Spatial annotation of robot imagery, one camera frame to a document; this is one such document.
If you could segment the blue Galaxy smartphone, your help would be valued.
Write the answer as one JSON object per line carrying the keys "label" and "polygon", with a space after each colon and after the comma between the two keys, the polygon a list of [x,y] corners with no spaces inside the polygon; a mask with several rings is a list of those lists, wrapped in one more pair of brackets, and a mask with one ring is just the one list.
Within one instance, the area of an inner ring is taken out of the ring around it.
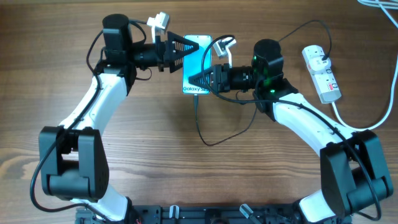
{"label": "blue Galaxy smartphone", "polygon": [[205,49],[211,44],[210,35],[188,34],[186,39],[196,42],[199,49],[183,58],[182,93],[186,95],[207,95],[209,91],[189,83],[189,78],[201,72],[201,60]]}

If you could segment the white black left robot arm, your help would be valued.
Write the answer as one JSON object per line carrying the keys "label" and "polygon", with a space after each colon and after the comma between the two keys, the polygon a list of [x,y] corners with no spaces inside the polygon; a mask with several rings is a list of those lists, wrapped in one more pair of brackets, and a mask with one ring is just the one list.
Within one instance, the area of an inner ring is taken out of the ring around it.
{"label": "white black left robot arm", "polygon": [[46,195],[78,208],[78,222],[140,223],[131,200],[109,184],[109,166],[102,142],[103,131],[128,96],[138,70],[157,67],[175,72],[183,58],[199,45],[169,32],[169,16],[160,12],[147,21],[152,42],[134,42],[131,26],[137,22],[123,14],[103,21],[100,58],[91,67],[89,90],[73,112],[58,126],[46,126],[39,134],[40,161],[32,176]]}

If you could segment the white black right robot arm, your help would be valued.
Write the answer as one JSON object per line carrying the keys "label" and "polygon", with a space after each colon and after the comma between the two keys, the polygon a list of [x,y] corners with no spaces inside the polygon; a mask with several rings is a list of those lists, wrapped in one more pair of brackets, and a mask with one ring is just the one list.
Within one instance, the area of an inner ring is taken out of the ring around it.
{"label": "white black right robot arm", "polygon": [[338,124],[314,108],[284,77],[278,41],[258,41],[248,67],[213,65],[211,48],[227,56],[233,42],[231,36],[208,40],[184,58],[183,78],[219,98],[231,90],[251,90],[252,102],[261,113],[291,129],[316,152],[321,188],[298,201],[300,223],[362,214],[393,194],[379,138],[368,129],[356,131]]}

